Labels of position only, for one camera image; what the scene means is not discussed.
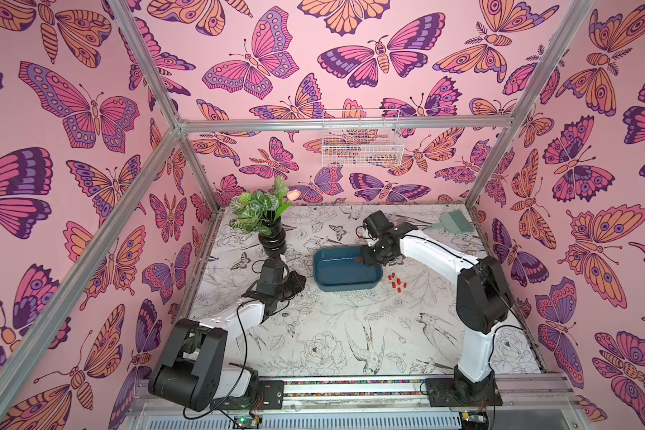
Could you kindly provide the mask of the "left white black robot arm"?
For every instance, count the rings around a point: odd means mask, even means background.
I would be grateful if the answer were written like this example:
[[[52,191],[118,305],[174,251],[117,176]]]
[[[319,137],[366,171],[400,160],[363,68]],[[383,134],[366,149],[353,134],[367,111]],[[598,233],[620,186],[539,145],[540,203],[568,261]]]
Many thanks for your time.
[[[232,306],[200,321],[184,318],[170,332],[148,381],[149,394],[195,412],[246,407],[259,396],[258,372],[247,359],[231,361],[227,347],[247,337],[305,290],[298,272],[262,270]]]

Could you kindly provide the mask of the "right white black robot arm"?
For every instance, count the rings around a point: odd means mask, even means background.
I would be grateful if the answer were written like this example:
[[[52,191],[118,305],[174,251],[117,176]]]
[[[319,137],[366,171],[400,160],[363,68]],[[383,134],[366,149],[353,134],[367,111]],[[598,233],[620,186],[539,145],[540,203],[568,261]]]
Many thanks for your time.
[[[364,264],[387,265],[398,256],[413,259],[453,283],[456,313],[464,326],[462,353],[454,378],[470,385],[484,383],[494,370],[496,330],[508,319],[508,284],[500,263],[493,257],[477,258],[444,245],[419,230],[383,233],[365,230]]]

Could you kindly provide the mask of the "teal plastic storage box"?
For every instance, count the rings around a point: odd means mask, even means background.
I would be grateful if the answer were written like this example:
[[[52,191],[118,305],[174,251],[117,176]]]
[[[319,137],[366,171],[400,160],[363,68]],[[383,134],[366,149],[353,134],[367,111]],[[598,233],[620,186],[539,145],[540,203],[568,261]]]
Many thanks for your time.
[[[313,257],[314,280],[324,292],[370,290],[383,279],[381,266],[366,266],[360,247],[330,247]]]

